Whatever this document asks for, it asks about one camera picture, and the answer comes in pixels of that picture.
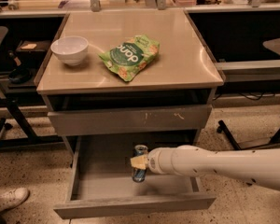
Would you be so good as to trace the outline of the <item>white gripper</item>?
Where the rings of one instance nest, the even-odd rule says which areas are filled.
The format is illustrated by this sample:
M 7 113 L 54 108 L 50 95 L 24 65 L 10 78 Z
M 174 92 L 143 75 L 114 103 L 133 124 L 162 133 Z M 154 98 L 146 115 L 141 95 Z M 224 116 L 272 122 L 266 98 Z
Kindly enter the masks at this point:
M 160 147 L 151 150 L 147 155 L 140 155 L 131 158 L 132 168 L 149 170 L 159 175 L 176 175 L 172 164 L 173 148 Z

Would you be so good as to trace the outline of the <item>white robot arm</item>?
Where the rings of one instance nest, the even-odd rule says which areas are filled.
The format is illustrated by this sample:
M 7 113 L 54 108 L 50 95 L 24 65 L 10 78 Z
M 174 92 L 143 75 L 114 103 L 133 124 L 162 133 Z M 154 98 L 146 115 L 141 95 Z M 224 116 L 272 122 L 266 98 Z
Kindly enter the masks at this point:
M 131 158 L 136 170 L 149 169 L 158 175 L 221 175 L 280 191 L 280 148 L 210 151 L 195 146 L 139 146 Z

